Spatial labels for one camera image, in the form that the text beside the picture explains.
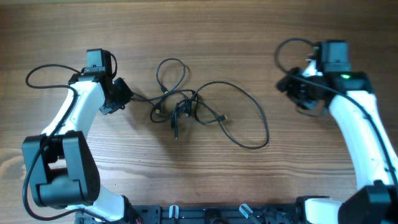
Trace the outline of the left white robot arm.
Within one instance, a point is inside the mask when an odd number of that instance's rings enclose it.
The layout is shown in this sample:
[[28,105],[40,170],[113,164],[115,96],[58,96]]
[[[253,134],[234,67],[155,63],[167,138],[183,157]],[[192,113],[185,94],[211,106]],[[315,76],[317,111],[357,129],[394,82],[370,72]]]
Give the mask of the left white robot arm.
[[124,105],[117,92],[126,85],[106,75],[74,74],[65,85],[68,95],[54,120],[40,135],[22,143],[27,173],[22,203],[34,219],[51,221],[33,212],[38,207],[63,209],[63,216],[83,213],[105,223],[134,223],[138,216],[125,196],[101,185],[100,174],[86,141],[97,111],[106,114]]

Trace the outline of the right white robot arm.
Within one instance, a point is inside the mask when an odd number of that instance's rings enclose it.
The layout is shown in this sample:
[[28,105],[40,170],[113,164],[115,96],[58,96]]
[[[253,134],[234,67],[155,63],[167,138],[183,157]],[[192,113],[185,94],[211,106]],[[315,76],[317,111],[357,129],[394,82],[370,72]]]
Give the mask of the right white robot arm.
[[277,88],[299,107],[324,101],[349,150],[358,191],[345,202],[313,197],[303,201],[307,223],[397,223],[397,155],[380,120],[376,96],[364,72],[287,71]]

